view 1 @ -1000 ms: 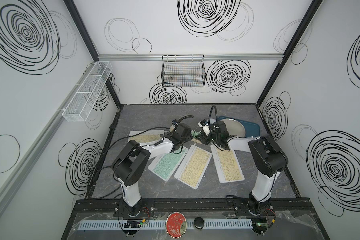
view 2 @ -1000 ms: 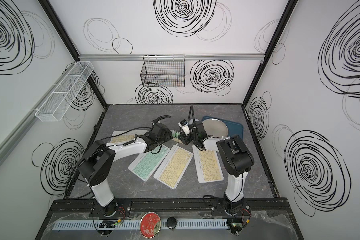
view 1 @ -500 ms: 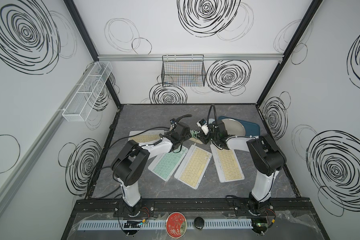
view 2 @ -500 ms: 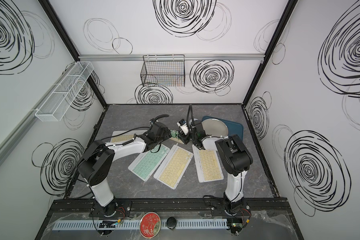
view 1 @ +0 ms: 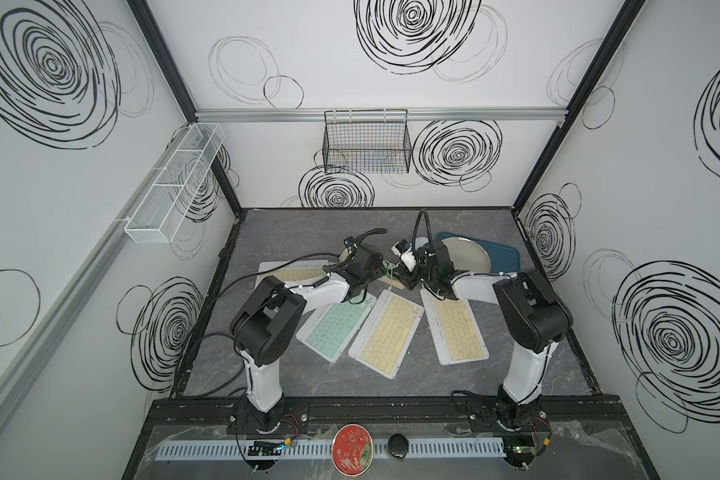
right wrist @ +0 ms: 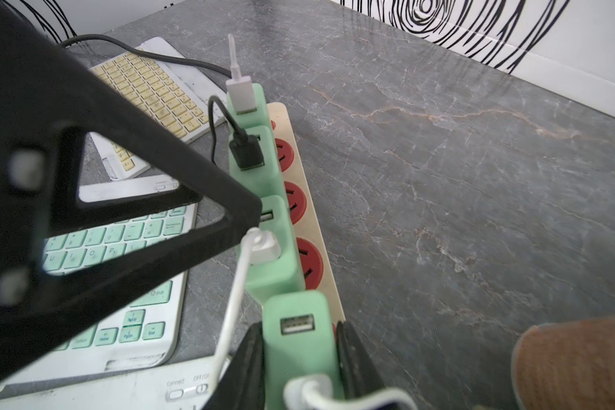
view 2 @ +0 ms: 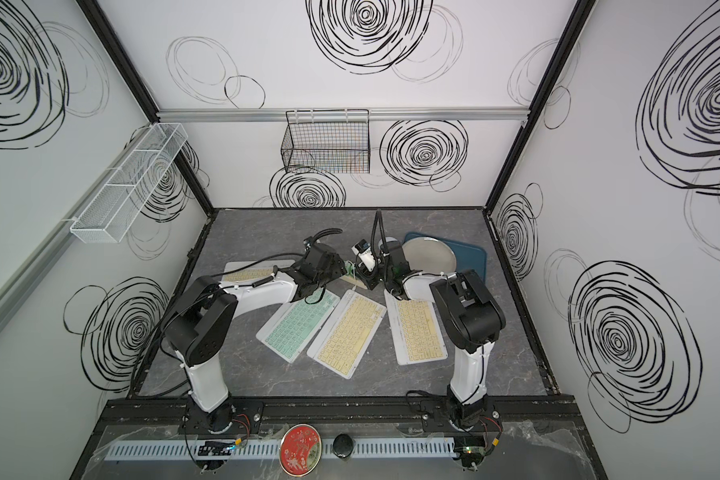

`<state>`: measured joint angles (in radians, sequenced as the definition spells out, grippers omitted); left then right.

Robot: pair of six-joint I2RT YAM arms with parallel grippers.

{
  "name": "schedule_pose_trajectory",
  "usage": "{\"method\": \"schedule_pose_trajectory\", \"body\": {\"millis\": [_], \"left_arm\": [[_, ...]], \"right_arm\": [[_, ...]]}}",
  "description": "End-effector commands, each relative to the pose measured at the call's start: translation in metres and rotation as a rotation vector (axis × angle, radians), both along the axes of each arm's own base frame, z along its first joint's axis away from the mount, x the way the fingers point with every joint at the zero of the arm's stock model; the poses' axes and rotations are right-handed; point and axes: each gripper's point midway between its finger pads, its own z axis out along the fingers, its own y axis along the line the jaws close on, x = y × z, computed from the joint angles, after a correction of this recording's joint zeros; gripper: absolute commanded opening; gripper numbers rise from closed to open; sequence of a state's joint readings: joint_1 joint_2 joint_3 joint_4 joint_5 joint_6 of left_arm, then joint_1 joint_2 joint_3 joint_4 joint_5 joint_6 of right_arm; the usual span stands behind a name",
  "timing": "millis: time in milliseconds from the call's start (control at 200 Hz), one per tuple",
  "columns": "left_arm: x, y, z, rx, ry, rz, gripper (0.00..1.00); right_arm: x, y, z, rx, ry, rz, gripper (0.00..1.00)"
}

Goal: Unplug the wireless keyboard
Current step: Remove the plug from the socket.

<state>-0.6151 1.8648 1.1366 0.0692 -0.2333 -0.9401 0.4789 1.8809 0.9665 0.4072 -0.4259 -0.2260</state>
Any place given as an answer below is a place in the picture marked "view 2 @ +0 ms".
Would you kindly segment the mint green wireless keyboard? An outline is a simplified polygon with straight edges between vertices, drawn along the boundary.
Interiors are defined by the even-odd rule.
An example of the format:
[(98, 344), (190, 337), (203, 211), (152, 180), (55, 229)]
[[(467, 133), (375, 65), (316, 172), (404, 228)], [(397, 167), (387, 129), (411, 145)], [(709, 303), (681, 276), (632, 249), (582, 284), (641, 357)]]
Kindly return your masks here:
[(320, 289), (305, 300), (281, 305), (255, 337), (293, 363), (329, 318), (340, 298)]

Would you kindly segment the yellow wireless keyboard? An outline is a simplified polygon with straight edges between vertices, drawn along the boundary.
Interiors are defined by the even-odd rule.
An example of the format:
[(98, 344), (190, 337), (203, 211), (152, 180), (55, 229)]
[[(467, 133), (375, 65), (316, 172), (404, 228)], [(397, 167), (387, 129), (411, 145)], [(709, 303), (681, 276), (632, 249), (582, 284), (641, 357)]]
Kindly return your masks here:
[(397, 363), (401, 366), (448, 358), (434, 304), (397, 300), (384, 292)]
[(344, 293), (307, 356), (344, 379), (351, 379), (387, 308), (354, 290)]

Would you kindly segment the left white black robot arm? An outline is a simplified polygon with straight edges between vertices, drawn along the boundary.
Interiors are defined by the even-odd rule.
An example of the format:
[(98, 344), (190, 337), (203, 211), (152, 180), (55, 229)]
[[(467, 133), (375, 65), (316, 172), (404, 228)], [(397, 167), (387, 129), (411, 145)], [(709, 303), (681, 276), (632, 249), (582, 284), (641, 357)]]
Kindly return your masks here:
[(315, 242), (292, 265), (275, 269), (250, 285), (224, 286), (210, 276), (196, 279), (164, 326), (165, 337), (189, 381), (188, 418), (211, 434), (226, 432), (236, 421), (219, 359), (235, 318), (304, 300), (345, 273), (339, 253)]

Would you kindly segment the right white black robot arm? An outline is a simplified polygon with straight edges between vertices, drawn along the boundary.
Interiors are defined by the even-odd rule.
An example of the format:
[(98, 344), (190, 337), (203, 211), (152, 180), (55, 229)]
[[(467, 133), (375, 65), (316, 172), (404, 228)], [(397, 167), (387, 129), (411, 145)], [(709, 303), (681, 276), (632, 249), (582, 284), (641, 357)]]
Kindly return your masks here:
[(447, 387), (451, 423), (465, 430), (490, 413), (487, 367), (506, 318), (484, 281), (472, 269), (452, 273), (413, 270), (402, 244), (389, 237), (377, 247), (362, 239), (352, 247), (354, 271), (366, 287), (378, 285), (402, 303), (436, 307), (455, 347), (454, 372)]

